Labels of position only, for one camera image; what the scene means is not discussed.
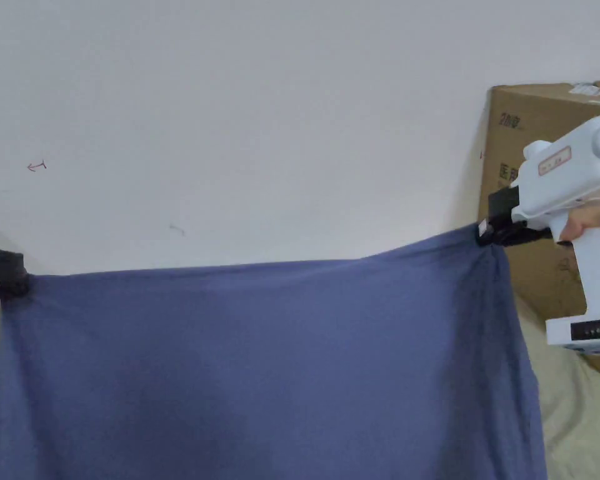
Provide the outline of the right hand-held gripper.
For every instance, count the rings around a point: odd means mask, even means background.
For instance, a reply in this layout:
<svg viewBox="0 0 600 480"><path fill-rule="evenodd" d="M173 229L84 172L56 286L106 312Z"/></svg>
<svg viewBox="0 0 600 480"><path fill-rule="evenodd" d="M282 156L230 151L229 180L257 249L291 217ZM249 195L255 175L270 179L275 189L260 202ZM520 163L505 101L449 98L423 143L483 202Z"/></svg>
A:
<svg viewBox="0 0 600 480"><path fill-rule="evenodd" d="M600 116L557 141L532 142L523 155L517 178L488 198L487 217L476 226L478 246L557 242L565 209L600 201ZM600 356L600 229L587 230L572 247L586 311L547 320L547 342Z"/></svg>

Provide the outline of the person's right hand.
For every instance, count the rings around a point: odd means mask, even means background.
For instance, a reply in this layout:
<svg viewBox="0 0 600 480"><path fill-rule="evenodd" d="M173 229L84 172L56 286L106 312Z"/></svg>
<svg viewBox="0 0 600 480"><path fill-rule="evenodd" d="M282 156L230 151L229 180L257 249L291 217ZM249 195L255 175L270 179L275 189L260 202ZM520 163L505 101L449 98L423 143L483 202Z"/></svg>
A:
<svg viewBox="0 0 600 480"><path fill-rule="evenodd" d="M566 222L557 237L558 244L571 244L583 237L587 230L600 229L600 201L565 209Z"/></svg>

